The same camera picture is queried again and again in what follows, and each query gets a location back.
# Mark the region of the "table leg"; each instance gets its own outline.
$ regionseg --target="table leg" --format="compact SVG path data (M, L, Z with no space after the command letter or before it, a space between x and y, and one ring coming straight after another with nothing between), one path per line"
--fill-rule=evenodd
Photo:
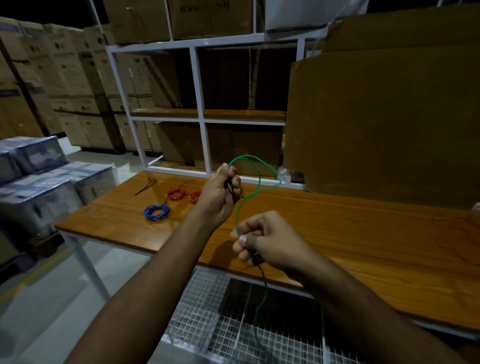
M103 284L102 279L100 279L100 276L96 272L95 267L93 266L92 262L88 258L82 246L80 245L80 242L78 241L78 239L75 236L71 236L70 234L67 234L64 232L62 232L61 234L65 242L73 250L73 255L75 255L78 262L80 263L82 268L85 270L85 273L93 283L93 286L95 287L95 289L98 291L100 296L102 296L102 298L105 301L108 301L111 297L110 293L107 291L107 288Z

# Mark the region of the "blue wire coil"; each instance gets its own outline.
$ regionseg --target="blue wire coil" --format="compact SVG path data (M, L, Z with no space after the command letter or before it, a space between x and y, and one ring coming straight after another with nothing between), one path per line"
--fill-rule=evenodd
M162 210L159 214L153 215L157 210ZM150 221L163 220L168 216L170 209L167 205L150 205L144 210L144 216Z

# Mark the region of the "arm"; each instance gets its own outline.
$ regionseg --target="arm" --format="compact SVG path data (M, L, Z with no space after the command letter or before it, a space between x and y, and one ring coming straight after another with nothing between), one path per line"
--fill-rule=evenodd
M223 188L228 176L235 195L241 196L235 168L224 164L158 253L103 307L67 364L134 364L150 359L210 235L232 212L232 195Z
M372 363L465 363L462 357L381 300L337 263L315 251L277 212L256 215L236 231L233 250L252 266L254 249L299 281Z

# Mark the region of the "floor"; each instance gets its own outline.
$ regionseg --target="floor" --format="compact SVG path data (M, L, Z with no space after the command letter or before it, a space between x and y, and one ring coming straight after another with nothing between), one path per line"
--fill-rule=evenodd
M67 138L60 143L70 161L113 163L119 183L142 170L132 153L84 152ZM93 242L84 248L110 294L148 260ZM0 364L63 363L102 306L102 299L63 244L55 255L0 286ZM191 354L177 350L160 343L150 363L193 362Z

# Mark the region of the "green wire loop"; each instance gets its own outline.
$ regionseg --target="green wire loop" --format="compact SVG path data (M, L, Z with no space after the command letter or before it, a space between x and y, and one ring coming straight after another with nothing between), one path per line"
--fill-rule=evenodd
M278 184L276 185L273 185L273 186L267 186L267 187L264 187L264 188L260 188L260 182L262 180L262 175L260 173L260 170L258 168L258 166L252 161L250 160L250 158L253 158L253 159L256 159L257 161L259 162L262 162L263 164L265 164L267 167L269 167L276 175L276 179L278 180ZM239 160L239 159L243 159L243 160L247 160L249 161L251 164L253 164L253 166L257 169L257 172L258 172L258 185L257 185L257 189L255 191L253 191L251 194L249 194L248 196L244 197L244 199L239 203L239 206L237 208L237 217L236 217L236 220L235 220L235 226L237 228L237 234L240 236L241 235L241 231L240 231L240 228L239 228L239 212L240 212L240 208L241 206L243 205L243 203L249 199L250 197L253 197L255 196L257 193L261 192L261 191L265 191L265 190L268 190L270 188L274 188L274 187L279 187L281 184L282 184L282 180L280 179L280 176L278 175L277 171L275 170L275 168L273 168L272 166L270 166L269 164L265 163L264 161L262 161L260 158L258 157L255 157L255 156L251 156L251 155L244 155L244 156L239 156L239 157L236 157L235 159L233 159L229 164L228 166L230 167L233 162L235 162L236 160ZM268 297L268 286L267 286L267 279L265 277L265 273L264 273L264 270L262 269L262 267L258 266L258 269L260 269L261 273L262 273L262 278L264 280L264 285L265 285L265 295L264 295L264 299L262 300L262 302L257 306L257 308L255 309L255 316L253 318L253 333L255 334L255 339L257 340L257 343L258 345L260 345L260 347L265 350L267 352L267 354L272 355L272 353L270 353L268 351L268 349L263 346L260 341L258 340L258 336L257 336L257 331L258 331L258 327L257 327L257 321L258 321L258 312L260 311L260 309L263 307L263 305L265 304L266 300L267 300L267 297Z

